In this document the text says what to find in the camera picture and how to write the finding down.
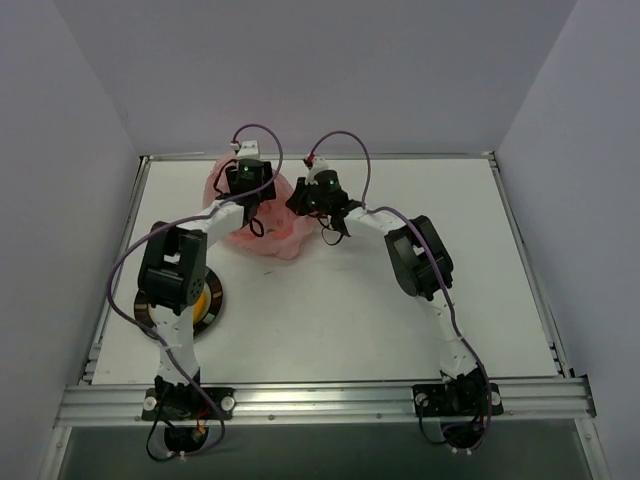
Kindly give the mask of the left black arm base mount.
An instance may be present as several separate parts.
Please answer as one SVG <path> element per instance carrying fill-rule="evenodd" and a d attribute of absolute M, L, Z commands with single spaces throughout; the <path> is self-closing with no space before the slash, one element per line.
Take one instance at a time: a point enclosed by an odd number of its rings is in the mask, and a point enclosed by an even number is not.
<path fill-rule="evenodd" d="M 191 386 L 149 388 L 140 419 L 151 424 L 145 443 L 157 462 L 204 454 L 218 446 L 233 417 L 235 390 L 203 387 L 206 398 Z"/>

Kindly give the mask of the pink plastic bag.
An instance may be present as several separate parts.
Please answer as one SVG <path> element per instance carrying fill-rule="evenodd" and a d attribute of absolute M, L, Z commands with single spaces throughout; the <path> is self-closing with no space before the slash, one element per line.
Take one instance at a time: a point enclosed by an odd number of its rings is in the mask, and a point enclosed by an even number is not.
<path fill-rule="evenodd" d="M 249 226 L 230 233 L 225 241 L 251 254 L 275 256 L 283 260 L 295 258 L 303 242 L 313 233 L 314 221 L 292 213 L 285 205 L 294 193 L 286 177 L 279 174 L 275 179 L 276 198 L 263 202 L 256 215 L 264 227 L 264 235 L 257 237 Z"/>

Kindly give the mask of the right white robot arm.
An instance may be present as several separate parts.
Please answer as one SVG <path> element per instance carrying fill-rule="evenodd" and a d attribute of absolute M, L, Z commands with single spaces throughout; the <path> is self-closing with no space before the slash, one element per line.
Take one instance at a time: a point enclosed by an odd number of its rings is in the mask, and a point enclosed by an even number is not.
<path fill-rule="evenodd" d="M 298 216 L 323 217 L 341 237 L 382 240 L 401 290 L 416 299 L 437 338 L 444 400 L 455 412 L 469 411 L 489 387 L 486 369 L 458 325 L 452 298 L 453 260 L 431 220 L 408 219 L 382 206 L 368 209 L 342 189 L 337 172 L 297 179 L 286 206 Z"/>

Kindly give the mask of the aluminium table frame rail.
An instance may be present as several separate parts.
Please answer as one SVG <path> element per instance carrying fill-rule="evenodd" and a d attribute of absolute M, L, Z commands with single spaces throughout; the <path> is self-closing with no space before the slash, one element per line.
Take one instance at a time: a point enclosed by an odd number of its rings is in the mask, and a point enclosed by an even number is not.
<path fill-rule="evenodd" d="M 504 419 L 588 418 L 585 380 L 567 375 L 486 158 L 377 159 L 371 207 L 434 223 L 453 263 L 454 310 L 499 386 Z M 202 380 L 234 389 L 236 423 L 391 421 L 413 412 L 414 385 L 440 375 L 447 307 L 399 288 L 380 236 L 329 247 L 309 238 L 291 261 L 218 242 L 218 321 L 196 344 Z"/>

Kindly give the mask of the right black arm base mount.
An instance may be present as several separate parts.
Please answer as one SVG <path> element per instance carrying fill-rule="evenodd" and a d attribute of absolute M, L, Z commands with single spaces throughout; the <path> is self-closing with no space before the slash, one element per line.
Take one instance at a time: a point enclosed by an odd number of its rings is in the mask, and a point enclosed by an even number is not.
<path fill-rule="evenodd" d="M 471 454 L 484 443 L 489 418 L 504 414 L 498 386 L 491 383 L 490 392 L 485 386 L 415 384 L 413 405 L 421 436 L 433 446 Z M 438 438 L 427 433 L 427 419 L 440 421 Z"/>

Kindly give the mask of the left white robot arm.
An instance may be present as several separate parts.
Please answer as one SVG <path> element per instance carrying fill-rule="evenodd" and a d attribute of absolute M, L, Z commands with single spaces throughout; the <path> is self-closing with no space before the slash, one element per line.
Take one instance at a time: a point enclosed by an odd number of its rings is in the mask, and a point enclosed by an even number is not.
<path fill-rule="evenodd" d="M 160 347 L 156 383 L 172 387 L 165 405 L 179 419 L 194 417 L 202 405 L 193 312 L 205 287 L 207 250 L 247 226 L 259 205 L 275 198 L 268 161 L 239 159 L 225 175 L 229 192 L 203 211 L 181 223 L 154 225 L 138 274 L 138 288 L 152 311 L 151 332 Z"/>

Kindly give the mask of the black rimmed ceramic plate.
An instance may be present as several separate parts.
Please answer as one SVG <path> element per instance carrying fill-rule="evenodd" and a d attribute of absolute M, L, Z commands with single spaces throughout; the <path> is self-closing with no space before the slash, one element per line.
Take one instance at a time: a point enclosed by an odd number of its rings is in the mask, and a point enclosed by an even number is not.
<path fill-rule="evenodd" d="M 209 267 L 205 271 L 203 292 L 208 300 L 208 312 L 201 322 L 193 324 L 194 339 L 203 337 L 216 322 L 224 300 L 224 291 L 218 275 Z M 142 290 L 138 290 L 134 299 L 134 318 L 148 328 L 154 329 L 154 318 L 150 304 Z"/>

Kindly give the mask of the fake yellow orange mango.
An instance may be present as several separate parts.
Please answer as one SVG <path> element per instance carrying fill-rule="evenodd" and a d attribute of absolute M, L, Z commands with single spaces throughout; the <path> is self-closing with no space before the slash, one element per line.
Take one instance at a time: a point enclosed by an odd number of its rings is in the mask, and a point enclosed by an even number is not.
<path fill-rule="evenodd" d="M 207 315 L 208 300 L 205 293 L 202 293 L 193 307 L 193 324 L 197 324 Z"/>

